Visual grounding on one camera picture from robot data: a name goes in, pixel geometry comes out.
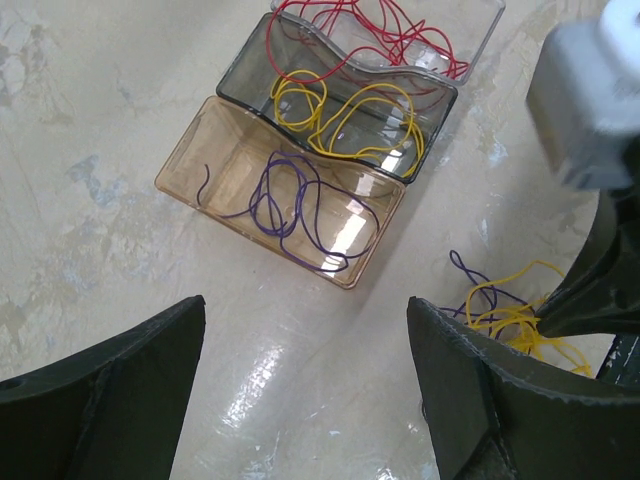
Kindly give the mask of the grey transparent bin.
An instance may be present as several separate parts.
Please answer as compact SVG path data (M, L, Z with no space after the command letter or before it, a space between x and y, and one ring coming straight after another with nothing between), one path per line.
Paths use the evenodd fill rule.
M415 68L347 60L308 23L265 14L216 87L301 148L412 183L455 87Z

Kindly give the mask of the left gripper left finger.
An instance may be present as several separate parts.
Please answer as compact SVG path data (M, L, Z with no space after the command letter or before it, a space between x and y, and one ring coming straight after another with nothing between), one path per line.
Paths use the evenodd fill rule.
M169 478L205 326L204 298L188 297L2 381L2 478Z

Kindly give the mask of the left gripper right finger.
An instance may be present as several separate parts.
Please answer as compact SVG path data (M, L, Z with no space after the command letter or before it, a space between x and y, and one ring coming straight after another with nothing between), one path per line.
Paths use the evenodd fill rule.
M638 478L638 392L521 354L424 299L406 314L441 478Z

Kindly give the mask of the orange transparent bin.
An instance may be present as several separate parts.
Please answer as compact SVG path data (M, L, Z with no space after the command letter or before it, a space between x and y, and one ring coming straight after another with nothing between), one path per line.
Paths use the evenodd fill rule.
M217 96L205 100L154 184L343 289L359 281L406 192L370 167L305 151Z

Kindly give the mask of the yellow red cable ball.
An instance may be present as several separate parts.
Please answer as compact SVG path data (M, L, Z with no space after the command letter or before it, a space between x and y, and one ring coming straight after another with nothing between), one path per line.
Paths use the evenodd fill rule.
M505 285L520 279L536 266L545 267L564 277L561 269L549 262L534 260L511 276L492 280L469 268L455 250L449 251L449 260L466 275L472 288L460 306L444 307L443 312L462 321L471 330L541 362L546 361L544 351L552 349L569 362L571 373L591 379L595 377L590 363L578 348L562 338L547 338L539 332L538 308L547 299L546 296L526 301L504 289Z

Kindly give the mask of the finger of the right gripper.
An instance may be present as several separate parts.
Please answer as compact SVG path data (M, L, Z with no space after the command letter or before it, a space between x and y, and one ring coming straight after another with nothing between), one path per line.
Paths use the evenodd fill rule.
M546 337L639 333L639 195L599 194L591 230L561 284L537 311Z

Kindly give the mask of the clear transparent bin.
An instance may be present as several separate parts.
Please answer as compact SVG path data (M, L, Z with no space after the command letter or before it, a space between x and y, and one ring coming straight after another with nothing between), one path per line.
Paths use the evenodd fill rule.
M505 9L490 0L271 3L360 63L416 67L455 86L469 80Z

